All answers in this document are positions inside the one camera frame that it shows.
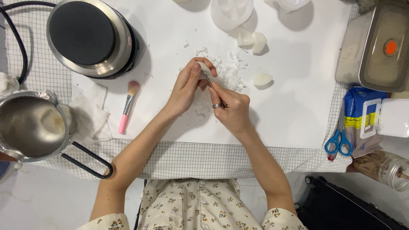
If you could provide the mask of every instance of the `black handle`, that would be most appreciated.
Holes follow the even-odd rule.
[[[97,173],[96,171],[90,169],[89,167],[83,165],[81,162],[75,160],[74,158],[68,156],[65,153],[61,153],[61,156],[64,157],[65,159],[67,159],[68,161],[72,162],[74,165],[84,169],[85,171],[91,173],[92,175],[101,178],[101,179],[106,179],[110,176],[112,176],[112,173],[114,172],[114,168],[112,167],[112,165],[110,163],[108,163],[108,161],[102,159],[100,156],[98,156],[97,154],[91,152],[89,149],[85,148],[84,146],[78,144],[77,142],[73,141],[72,145],[74,145],[75,147],[79,148],[80,150],[86,152],[88,155],[92,156],[93,158],[97,159],[99,162],[103,163],[104,165],[106,165],[109,168],[109,172],[107,175],[102,175]]]

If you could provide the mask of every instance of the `blue scissors handle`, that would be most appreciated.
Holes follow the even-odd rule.
[[[335,149],[334,151],[329,151],[328,150],[328,146],[329,144],[334,143],[335,144]],[[335,133],[333,135],[333,137],[331,137],[328,142],[325,144],[324,149],[327,153],[329,154],[335,154],[338,152],[339,150],[339,129],[335,129]]]
[[[348,147],[349,147],[348,153],[343,153],[343,151],[342,151],[342,146],[345,145],[345,144],[348,145]],[[341,153],[344,156],[351,156],[351,154],[353,152],[353,147],[352,147],[351,143],[348,141],[348,139],[345,136],[345,130],[342,130],[342,132],[341,132],[341,142],[339,144],[338,151],[339,151],[339,153]]]

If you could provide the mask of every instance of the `brush bristles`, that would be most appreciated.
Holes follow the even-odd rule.
[[[128,95],[134,96],[136,92],[138,92],[140,85],[136,81],[128,82]]]

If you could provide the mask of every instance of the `stainless steel pouring pitcher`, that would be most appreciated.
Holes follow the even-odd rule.
[[[101,179],[110,177],[113,167],[89,149],[70,140],[76,122],[70,108],[44,92],[19,92],[0,99],[0,151],[19,162],[35,162],[56,154]],[[106,165],[102,175],[65,153],[68,143]]]

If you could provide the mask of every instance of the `person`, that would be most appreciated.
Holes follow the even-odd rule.
[[[146,128],[112,161],[113,175],[101,180],[90,222],[80,230],[129,230],[124,214],[125,192],[139,176],[156,143],[172,123],[191,106],[197,87],[205,90],[208,82],[199,80],[205,63],[214,77],[216,68],[206,58],[195,57],[178,75],[166,105]],[[243,144],[254,174],[267,197],[268,212],[257,222],[240,200],[234,179],[199,178],[149,180],[142,195],[138,230],[304,230],[297,218],[287,178],[264,146],[249,118],[250,98],[221,87],[209,87],[214,115]],[[226,107],[220,106],[224,101]]]

